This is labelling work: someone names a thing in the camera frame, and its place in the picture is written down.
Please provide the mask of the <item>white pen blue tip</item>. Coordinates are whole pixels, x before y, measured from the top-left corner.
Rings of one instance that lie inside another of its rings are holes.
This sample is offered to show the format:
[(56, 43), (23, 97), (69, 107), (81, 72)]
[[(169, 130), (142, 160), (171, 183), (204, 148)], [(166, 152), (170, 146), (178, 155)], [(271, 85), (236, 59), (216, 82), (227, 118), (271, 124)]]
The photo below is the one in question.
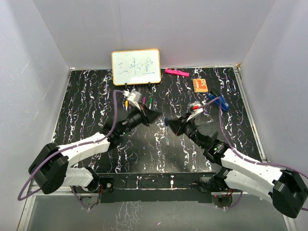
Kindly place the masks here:
[(169, 146), (168, 125), (166, 125), (165, 132), (166, 132), (166, 145)]

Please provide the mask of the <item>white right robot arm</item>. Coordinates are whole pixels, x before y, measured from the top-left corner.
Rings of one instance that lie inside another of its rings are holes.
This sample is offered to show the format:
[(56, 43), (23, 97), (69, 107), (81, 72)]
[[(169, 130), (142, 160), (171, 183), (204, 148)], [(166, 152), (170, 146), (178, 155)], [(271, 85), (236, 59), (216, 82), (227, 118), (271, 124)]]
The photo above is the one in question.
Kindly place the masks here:
[(221, 167), (206, 184), (220, 191), (236, 189), (271, 203), (283, 215), (296, 218), (308, 198), (308, 188), (300, 174), (287, 167), (273, 167), (250, 158), (218, 139), (216, 131), (209, 132), (196, 125), (188, 116), (165, 120), (171, 131), (185, 134), (203, 149), (206, 159)]

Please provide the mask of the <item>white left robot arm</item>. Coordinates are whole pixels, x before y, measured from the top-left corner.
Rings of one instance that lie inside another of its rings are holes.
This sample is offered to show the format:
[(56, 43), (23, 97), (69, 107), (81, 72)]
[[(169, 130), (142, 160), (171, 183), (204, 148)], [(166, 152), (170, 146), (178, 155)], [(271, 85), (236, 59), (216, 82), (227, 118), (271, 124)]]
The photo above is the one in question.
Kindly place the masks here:
[(46, 144), (28, 172), (44, 194), (53, 193), (61, 186), (83, 187), (88, 192), (94, 192), (100, 184), (98, 174), (90, 167), (76, 168), (74, 165), (116, 148), (125, 134), (139, 124), (151, 125), (160, 115), (161, 112), (144, 105), (140, 109), (133, 107), (129, 112), (121, 108), (116, 116), (106, 120), (99, 132), (90, 137), (67, 145)]

